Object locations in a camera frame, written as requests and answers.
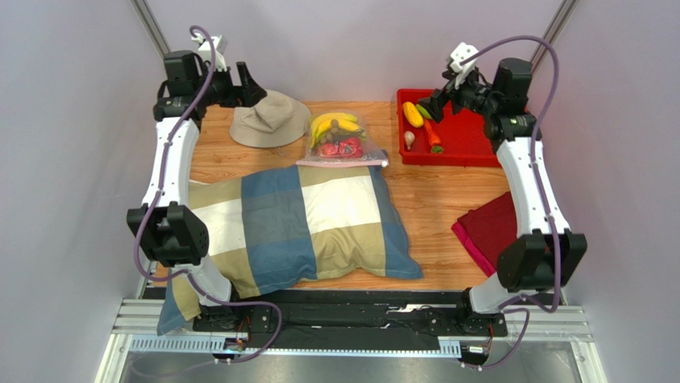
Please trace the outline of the yellow banana bunch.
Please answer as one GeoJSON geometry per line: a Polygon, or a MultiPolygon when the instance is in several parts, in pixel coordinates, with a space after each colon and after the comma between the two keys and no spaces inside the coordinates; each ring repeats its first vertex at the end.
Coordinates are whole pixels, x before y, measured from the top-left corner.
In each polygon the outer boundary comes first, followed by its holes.
{"type": "Polygon", "coordinates": [[[367,139],[366,130],[359,118],[350,113],[324,113],[314,116],[310,122],[308,148],[316,149],[322,144],[339,143],[348,138],[367,139]]]}

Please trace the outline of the clear zip top bag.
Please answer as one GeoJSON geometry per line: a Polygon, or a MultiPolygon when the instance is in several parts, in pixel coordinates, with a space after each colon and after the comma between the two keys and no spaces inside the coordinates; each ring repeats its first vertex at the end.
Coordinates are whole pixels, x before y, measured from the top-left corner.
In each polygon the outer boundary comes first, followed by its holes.
{"type": "Polygon", "coordinates": [[[385,168],[389,159],[386,151],[371,139],[361,116],[332,111],[309,118],[305,155],[296,164],[316,168],[385,168]]]}

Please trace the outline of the brown longan cluster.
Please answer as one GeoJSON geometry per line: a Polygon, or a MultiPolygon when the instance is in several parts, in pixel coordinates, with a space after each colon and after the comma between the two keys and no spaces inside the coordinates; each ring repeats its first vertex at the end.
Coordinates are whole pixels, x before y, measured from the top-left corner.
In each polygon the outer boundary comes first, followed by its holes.
{"type": "Polygon", "coordinates": [[[321,123],[315,132],[316,144],[340,142],[350,137],[358,137],[362,141],[367,139],[366,130],[351,120],[327,120],[321,123]]]}

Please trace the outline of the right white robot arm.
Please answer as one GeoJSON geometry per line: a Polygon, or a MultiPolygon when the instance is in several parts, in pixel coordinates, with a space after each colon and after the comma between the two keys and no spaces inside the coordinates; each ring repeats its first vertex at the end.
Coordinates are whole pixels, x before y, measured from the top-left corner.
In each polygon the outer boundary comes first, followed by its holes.
{"type": "Polygon", "coordinates": [[[496,271],[484,283],[466,289],[457,303],[455,324],[476,334],[498,323],[503,308],[523,298],[552,291],[553,306],[587,249],[585,235],[570,228],[555,200],[543,160],[537,119],[527,109],[532,64],[506,58],[487,83],[470,53],[448,60],[447,84],[417,103],[436,121],[449,105],[454,114],[467,109],[484,119],[484,134],[508,179],[516,213],[517,235],[503,249],[496,271]]]}

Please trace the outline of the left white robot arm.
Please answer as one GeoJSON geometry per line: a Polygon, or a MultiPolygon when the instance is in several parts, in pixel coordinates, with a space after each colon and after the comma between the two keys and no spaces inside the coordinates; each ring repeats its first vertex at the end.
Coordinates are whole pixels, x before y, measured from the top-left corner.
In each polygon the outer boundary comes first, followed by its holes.
{"type": "Polygon", "coordinates": [[[142,256],[170,269],[165,282],[178,277],[189,283],[199,297],[202,319],[238,321],[241,311],[231,303],[231,282],[208,257],[208,228],[188,206],[189,175],[208,107],[254,106],[267,91],[246,62],[236,64],[239,85],[234,85],[229,67],[216,64],[215,58],[189,50],[164,56],[167,78],[153,107],[157,138],[152,176],[141,206],[128,210],[126,222],[135,236],[136,267],[146,279],[157,280],[142,266],[142,256]]]}

